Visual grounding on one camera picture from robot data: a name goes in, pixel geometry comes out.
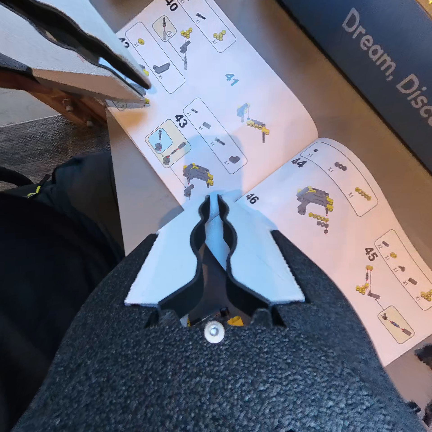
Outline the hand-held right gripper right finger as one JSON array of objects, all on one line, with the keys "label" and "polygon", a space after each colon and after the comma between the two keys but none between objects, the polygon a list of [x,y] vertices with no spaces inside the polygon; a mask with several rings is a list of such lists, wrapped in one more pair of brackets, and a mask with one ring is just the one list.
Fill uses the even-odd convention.
[{"label": "hand-held right gripper right finger", "polygon": [[261,212],[218,195],[223,239],[228,246],[226,291],[235,306],[275,306],[304,302],[273,238],[276,226]]}]

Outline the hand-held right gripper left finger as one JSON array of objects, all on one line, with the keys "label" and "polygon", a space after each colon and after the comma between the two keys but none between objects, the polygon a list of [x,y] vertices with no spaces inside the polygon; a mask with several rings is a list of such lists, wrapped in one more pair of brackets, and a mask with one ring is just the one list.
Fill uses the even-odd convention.
[{"label": "hand-held right gripper left finger", "polygon": [[210,196],[193,200],[155,238],[125,305],[195,307],[203,294],[200,248],[206,240]]}]

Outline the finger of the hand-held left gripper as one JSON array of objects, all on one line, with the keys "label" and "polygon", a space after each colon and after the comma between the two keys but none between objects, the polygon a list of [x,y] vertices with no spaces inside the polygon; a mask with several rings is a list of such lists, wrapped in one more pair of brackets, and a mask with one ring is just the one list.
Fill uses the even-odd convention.
[{"label": "finger of the hand-held left gripper", "polygon": [[29,66],[36,82],[101,100],[145,104],[142,85],[133,84],[111,66],[91,62],[49,40],[18,14],[3,13],[0,18],[0,53]]},{"label": "finger of the hand-held left gripper", "polygon": [[90,1],[7,1],[10,13],[27,19],[49,40],[111,66],[144,90],[151,88],[143,68]]}]

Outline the instruction booklet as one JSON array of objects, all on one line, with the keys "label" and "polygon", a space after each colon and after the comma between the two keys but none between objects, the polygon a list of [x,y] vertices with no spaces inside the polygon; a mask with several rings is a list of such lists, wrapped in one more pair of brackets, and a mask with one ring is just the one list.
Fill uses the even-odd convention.
[{"label": "instruction booklet", "polygon": [[153,1],[117,35],[149,72],[113,115],[182,207],[229,193],[332,278],[384,366],[431,335],[431,269],[367,166],[312,117],[214,1]]}]

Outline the wooden beam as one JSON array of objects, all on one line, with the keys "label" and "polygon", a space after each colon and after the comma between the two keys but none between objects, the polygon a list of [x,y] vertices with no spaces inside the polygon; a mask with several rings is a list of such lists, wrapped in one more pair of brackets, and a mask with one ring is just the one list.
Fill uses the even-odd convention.
[{"label": "wooden beam", "polygon": [[50,88],[30,78],[5,71],[0,73],[0,86],[4,89],[23,90],[80,126],[107,125],[105,105],[93,97]]}]

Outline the person's blue trouser leg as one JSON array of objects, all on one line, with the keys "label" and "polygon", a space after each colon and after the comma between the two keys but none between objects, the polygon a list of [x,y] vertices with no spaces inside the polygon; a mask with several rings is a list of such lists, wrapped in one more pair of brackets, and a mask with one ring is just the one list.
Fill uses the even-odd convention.
[{"label": "person's blue trouser leg", "polygon": [[115,176],[110,151],[76,155],[58,165],[35,201],[80,225],[109,249],[117,265],[125,257]]}]

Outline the pile of loose brick parts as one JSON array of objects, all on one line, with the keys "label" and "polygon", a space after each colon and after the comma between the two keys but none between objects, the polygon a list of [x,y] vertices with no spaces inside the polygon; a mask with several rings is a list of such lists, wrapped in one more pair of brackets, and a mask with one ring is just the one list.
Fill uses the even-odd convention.
[{"label": "pile of loose brick parts", "polygon": [[413,411],[422,407],[423,423],[431,428],[432,421],[432,347],[425,345],[414,351],[415,357],[423,366],[412,368],[409,376],[408,392],[414,402],[410,402]]}]

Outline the open blue cardboard box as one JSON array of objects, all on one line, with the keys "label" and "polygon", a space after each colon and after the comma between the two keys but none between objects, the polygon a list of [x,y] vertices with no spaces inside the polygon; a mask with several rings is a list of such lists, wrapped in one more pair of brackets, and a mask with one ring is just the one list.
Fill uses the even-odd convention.
[{"label": "open blue cardboard box", "polygon": [[280,3],[431,171],[431,1]]}]

